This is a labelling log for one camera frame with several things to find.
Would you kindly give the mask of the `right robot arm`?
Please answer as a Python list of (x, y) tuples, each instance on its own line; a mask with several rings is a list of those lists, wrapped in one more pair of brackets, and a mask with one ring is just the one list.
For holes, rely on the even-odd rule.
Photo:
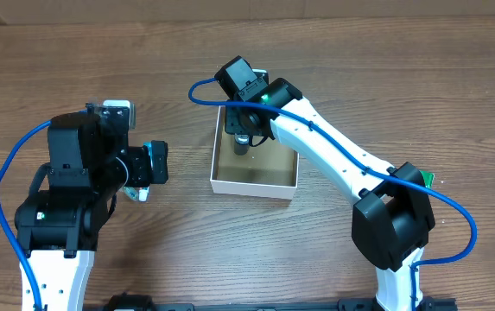
[(230, 134), (270, 138), (317, 167), (352, 204), (352, 241), (376, 269), (381, 310), (417, 310), (423, 303), (416, 262), (435, 227), (422, 172), (395, 167), (352, 142), (302, 92), (251, 67), (222, 69), (216, 81), (235, 118)]

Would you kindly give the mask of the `toothpaste tube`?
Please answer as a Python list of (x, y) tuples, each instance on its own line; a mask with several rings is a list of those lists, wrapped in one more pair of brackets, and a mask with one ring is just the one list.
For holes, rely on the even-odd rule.
[(143, 186), (139, 187), (139, 201), (146, 202), (149, 197), (150, 185), (154, 183), (155, 178), (155, 160), (154, 160), (154, 143), (146, 142), (143, 144), (143, 156), (141, 158), (140, 172), (143, 178)]

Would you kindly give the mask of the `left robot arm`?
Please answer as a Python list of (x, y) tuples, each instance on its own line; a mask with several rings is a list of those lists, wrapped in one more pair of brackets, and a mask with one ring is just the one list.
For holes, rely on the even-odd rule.
[(48, 126), (49, 161), (41, 165), (28, 198), (17, 208), (22, 309), (81, 310), (98, 235), (114, 213), (117, 192), (135, 188), (145, 201), (152, 184), (168, 180), (168, 145), (128, 144), (127, 108), (74, 112)]

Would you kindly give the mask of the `green toothbrush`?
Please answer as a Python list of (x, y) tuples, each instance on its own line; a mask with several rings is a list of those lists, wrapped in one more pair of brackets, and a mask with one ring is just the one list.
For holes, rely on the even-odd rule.
[(138, 201), (138, 191), (133, 187), (122, 187), (121, 191), (126, 194), (131, 200)]

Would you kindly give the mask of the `green soap bar pack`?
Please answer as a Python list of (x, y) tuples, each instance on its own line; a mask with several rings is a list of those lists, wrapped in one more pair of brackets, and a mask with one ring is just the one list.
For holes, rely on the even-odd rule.
[(424, 180), (424, 186), (428, 189), (431, 189), (433, 186), (433, 182), (435, 179), (435, 175), (431, 172), (421, 170), (422, 178)]

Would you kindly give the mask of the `pump soap bottle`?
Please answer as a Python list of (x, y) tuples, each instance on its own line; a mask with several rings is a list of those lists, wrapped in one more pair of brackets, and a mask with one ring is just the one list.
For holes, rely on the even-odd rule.
[(244, 156), (250, 148), (250, 136), (244, 134), (234, 135), (233, 150), (237, 156)]

